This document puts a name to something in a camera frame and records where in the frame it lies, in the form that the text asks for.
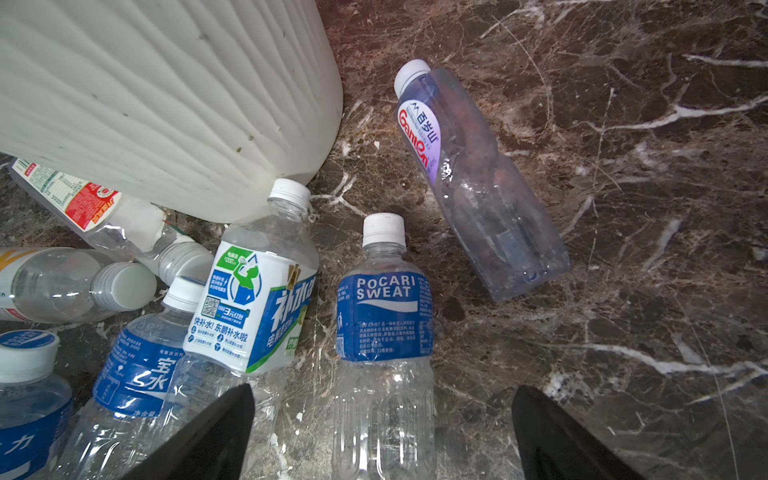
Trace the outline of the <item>Pocari Sweat blue label bottle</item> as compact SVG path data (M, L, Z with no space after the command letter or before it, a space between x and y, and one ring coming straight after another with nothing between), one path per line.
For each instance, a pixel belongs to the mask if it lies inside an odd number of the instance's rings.
M403 257L405 224L365 218L364 260L340 281L332 476L436 476L433 307L427 277Z

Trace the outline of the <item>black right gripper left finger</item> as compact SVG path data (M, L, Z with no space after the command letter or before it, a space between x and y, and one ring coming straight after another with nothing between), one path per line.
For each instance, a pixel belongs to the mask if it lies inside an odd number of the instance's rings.
M249 385L228 390L122 479L238 479L254 412Z

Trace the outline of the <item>purple label Ganten bottle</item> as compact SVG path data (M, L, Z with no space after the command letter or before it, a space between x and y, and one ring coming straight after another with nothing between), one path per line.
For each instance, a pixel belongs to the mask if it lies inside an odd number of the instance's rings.
M569 272L551 216L459 79L414 59L394 90L404 142L491 298L504 302Z

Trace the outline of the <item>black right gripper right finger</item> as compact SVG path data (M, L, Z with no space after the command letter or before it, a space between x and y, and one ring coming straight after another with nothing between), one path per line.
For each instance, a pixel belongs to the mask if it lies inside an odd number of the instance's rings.
M642 477L535 387L517 389L512 421L526 479Z

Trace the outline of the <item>green white label bottle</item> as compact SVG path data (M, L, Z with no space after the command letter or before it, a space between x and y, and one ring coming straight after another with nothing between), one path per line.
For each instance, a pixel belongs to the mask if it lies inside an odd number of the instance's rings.
M250 386L255 403L246 418L250 443L265 443L274 431L320 261L306 227L308 188L278 179L268 206L265 217L233 224L222 236L152 449L242 384Z

